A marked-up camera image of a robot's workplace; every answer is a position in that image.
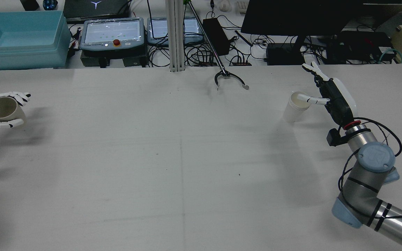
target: red ring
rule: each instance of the red ring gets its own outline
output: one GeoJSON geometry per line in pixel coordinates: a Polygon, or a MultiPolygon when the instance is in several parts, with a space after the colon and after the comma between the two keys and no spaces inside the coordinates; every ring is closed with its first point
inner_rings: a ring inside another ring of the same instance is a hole
{"type": "Polygon", "coordinates": [[[343,129],[348,130],[350,127],[358,126],[360,124],[361,124],[360,120],[355,120],[355,121],[349,123],[348,125],[344,126],[343,129]]]}

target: beige cup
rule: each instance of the beige cup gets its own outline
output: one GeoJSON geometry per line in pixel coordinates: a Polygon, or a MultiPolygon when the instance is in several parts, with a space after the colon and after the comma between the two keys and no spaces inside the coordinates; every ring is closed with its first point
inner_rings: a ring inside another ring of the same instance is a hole
{"type": "Polygon", "coordinates": [[[299,100],[297,96],[299,94],[305,94],[303,92],[294,92],[289,97],[288,103],[283,113],[283,119],[286,122],[294,122],[296,119],[310,107],[310,103],[306,103],[303,100],[299,100]]]}
{"type": "Polygon", "coordinates": [[[26,115],[14,98],[0,97],[0,122],[7,122],[14,119],[22,119],[24,121],[23,125],[27,122],[26,115]]]}

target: computer mouse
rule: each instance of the computer mouse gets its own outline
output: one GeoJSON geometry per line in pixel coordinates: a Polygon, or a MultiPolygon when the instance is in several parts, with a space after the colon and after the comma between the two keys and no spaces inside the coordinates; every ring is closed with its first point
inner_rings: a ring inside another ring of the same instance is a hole
{"type": "Polygon", "coordinates": [[[45,10],[55,10],[58,5],[57,0],[43,0],[43,9],[45,10]]]}
{"type": "Polygon", "coordinates": [[[222,12],[228,12],[230,11],[230,2],[229,0],[223,0],[220,2],[218,8],[222,11],[222,12]]]}

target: white table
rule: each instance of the white table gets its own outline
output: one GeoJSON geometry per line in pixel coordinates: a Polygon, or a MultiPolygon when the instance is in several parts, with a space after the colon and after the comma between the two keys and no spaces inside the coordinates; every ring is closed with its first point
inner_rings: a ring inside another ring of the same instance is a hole
{"type": "MultiPolygon", "coordinates": [[[[0,250],[402,250],[332,216],[351,151],[328,146],[326,110],[282,120],[313,76],[229,70],[250,90],[217,91],[214,67],[0,71],[0,93],[32,93],[27,125],[0,130],[0,250]]],[[[322,70],[402,140],[402,64],[322,70]]],[[[379,197],[402,208],[395,165],[379,197]]]]}

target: metal pole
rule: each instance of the metal pole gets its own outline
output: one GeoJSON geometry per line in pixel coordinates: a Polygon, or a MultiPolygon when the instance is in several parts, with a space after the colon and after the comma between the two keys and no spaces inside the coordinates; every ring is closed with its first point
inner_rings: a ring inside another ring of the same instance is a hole
{"type": "Polygon", "coordinates": [[[170,71],[185,70],[184,8],[182,0],[165,0],[167,32],[169,34],[170,71]]]}
{"type": "Polygon", "coordinates": [[[206,32],[204,31],[204,28],[203,28],[202,23],[201,23],[201,19],[200,19],[200,17],[198,16],[198,14],[196,13],[196,10],[195,10],[195,8],[193,7],[192,2],[189,1],[187,4],[188,4],[188,6],[192,9],[192,12],[193,12],[193,14],[194,14],[194,16],[195,16],[195,18],[196,18],[196,21],[198,22],[198,26],[200,27],[202,33],[204,34],[204,36],[205,36],[205,38],[206,38],[206,41],[207,41],[207,43],[208,43],[209,46],[210,46],[210,49],[211,49],[212,52],[214,53],[215,59],[217,60],[218,66],[219,66],[220,69],[221,69],[222,75],[223,75],[223,76],[228,76],[228,72],[226,71],[226,69],[225,69],[223,63],[221,62],[221,59],[220,59],[220,57],[218,56],[217,51],[215,50],[214,46],[212,45],[212,42],[210,41],[209,36],[208,36],[208,35],[206,34],[206,32]]]}

